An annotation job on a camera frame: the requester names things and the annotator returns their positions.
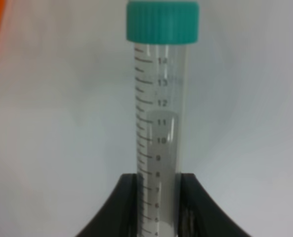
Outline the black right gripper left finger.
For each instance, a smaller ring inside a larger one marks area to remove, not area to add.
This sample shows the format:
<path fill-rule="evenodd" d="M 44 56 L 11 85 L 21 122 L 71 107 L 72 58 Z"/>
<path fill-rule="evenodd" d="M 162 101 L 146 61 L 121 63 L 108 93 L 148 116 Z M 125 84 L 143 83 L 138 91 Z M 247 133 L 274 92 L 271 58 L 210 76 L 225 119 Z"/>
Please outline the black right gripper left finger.
<path fill-rule="evenodd" d="M 97 214 L 77 234 L 79 237 L 140 237 L 138 229 L 138 184 L 140 175 L 120 176 Z"/>

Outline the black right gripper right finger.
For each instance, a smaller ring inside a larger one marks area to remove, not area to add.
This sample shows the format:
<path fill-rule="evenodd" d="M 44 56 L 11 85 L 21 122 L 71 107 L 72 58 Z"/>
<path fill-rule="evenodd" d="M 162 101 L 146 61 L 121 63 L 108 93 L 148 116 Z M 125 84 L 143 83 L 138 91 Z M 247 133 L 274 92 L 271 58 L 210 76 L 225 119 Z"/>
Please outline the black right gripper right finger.
<path fill-rule="evenodd" d="M 191 173 L 181 175 L 179 237 L 248 237 Z"/>

